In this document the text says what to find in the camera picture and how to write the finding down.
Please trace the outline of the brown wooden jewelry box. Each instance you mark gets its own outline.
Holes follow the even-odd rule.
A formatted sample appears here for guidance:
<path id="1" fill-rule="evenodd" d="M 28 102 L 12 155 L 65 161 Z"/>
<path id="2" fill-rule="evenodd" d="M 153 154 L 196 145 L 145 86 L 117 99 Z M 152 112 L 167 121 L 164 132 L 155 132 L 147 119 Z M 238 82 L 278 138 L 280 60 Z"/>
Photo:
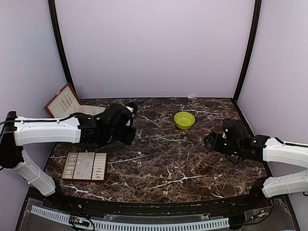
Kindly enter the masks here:
<path id="1" fill-rule="evenodd" d="M 105 107 L 83 105 L 70 83 L 67 83 L 44 108 L 54 118 L 65 118 L 73 113 L 94 116 L 106 110 Z"/>

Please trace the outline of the black front rail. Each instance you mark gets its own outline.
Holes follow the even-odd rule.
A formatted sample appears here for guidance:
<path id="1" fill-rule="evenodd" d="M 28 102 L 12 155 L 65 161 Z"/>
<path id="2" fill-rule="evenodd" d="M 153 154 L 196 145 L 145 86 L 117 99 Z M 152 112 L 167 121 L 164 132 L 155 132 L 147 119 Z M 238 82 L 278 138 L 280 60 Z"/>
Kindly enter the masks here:
<path id="1" fill-rule="evenodd" d="M 116 202 L 112 200 L 116 193 L 112 193 L 108 198 L 101 197 L 99 193 L 92 193 L 94 190 L 101 190 L 102 186 L 105 185 L 103 181 L 85 181 L 83 184 L 87 186 L 87 190 L 77 188 L 74 182 L 68 185 L 61 185 L 57 182 L 55 195 L 45 197 L 44 203 L 54 209 L 84 216 L 102 216 L 107 213 L 133 217 L 175 217 L 209 214 L 212 217 L 227 216 L 239 220 L 243 220 L 245 212 L 249 210 L 264 209 L 266 212 L 271 212 L 274 205 L 272 200 L 260 199 L 255 194 L 183 203 Z M 76 193 L 76 196 L 66 195 L 62 192 L 62 187 L 70 188 Z"/>

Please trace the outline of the green plastic bowl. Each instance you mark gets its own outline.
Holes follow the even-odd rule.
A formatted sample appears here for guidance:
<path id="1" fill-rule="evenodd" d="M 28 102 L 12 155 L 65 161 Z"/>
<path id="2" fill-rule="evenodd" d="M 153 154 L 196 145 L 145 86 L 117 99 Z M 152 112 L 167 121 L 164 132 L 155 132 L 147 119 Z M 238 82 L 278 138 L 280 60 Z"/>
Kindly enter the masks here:
<path id="1" fill-rule="evenodd" d="M 190 129 L 195 123 L 195 117 L 188 112 L 178 112 L 174 115 L 176 127 L 179 129 Z"/>

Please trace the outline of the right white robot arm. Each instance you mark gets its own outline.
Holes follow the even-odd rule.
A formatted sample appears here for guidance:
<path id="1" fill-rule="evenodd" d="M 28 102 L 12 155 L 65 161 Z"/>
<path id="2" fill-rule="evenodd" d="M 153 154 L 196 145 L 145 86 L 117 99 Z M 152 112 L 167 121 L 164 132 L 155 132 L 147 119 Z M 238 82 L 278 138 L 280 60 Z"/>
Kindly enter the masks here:
<path id="1" fill-rule="evenodd" d="M 283 194 L 308 194 L 308 146 L 291 143 L 277 137 L 249 135 L 241 120 L 226 120 L 222 133 L 210 132 L 204 138 L 205 147 L 238 160 L 252 160 L 267 163 L 282 163 L 301 167 L 297 173 L 277 177 L 258 178 L 246 197 L 250 209 L 257 208 L 264 198 Z"/>

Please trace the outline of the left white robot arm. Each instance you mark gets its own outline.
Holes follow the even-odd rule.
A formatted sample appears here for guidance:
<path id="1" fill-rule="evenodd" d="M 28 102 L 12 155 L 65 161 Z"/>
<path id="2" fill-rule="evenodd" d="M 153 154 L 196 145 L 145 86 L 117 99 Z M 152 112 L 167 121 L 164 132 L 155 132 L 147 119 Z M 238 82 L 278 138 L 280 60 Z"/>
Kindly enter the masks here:
<path id="1" fill-rule="evenodd" d="M 27 154 L 24 147 L 41 143 L 86 143 L 106 146 L 114 142 L 131 145 L 138 111 L 135 103 L 113 104 L 102 113 L 73 113 L 65 118 L 26 118 L 15 111 L 1 122 L 0 166 L 12 169 L 34 186 L 58 210 L 68 206 L 61 186 L 47 175 Z"/>

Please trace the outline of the beige jewelry tray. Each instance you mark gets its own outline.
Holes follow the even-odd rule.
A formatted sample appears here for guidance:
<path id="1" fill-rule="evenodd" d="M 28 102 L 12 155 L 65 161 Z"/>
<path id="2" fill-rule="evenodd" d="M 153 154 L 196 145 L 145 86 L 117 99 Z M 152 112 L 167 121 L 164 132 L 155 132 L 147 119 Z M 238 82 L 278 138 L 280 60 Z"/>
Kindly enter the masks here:
<path id="1" fill-rule="evenodd" d="M 78 182 L 104 182 L 107 153 L 68 153 L 62 180 Z"/>

